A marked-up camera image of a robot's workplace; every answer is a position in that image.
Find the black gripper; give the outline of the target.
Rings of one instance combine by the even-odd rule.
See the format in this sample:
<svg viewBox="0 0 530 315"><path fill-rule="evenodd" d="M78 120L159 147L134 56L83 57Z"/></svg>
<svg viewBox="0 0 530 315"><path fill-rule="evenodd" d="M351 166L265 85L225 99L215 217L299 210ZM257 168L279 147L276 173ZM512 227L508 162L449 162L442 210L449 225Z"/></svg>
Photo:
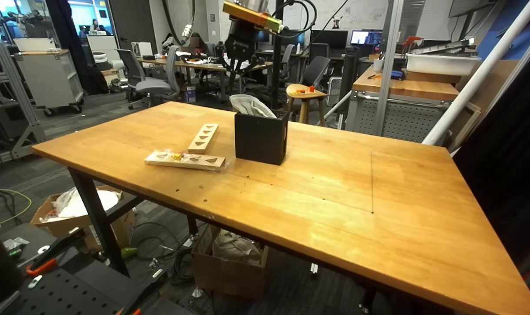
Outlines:
<svg viewBox="0 0 530 315"><path fill-rule="evenodd" d="M232 17L225 38L225 54L230 61L248 61L255 50L257 29L251 22Z"/></svg>

